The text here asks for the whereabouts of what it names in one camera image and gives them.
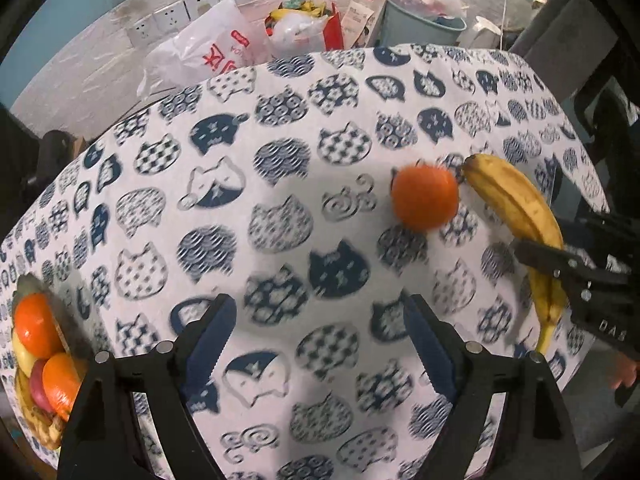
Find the person right hand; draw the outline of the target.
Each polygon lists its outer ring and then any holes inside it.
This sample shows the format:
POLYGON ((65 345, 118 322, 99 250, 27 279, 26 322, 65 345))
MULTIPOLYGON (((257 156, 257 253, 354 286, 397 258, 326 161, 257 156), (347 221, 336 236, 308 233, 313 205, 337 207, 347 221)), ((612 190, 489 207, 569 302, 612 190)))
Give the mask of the person right hand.
POLYGON ((612 379, 612 388, 620 386, 631 388, 637 380, 640 363, 628 358, 626 354, 619 353, 616 356, 615 372, 612 379))

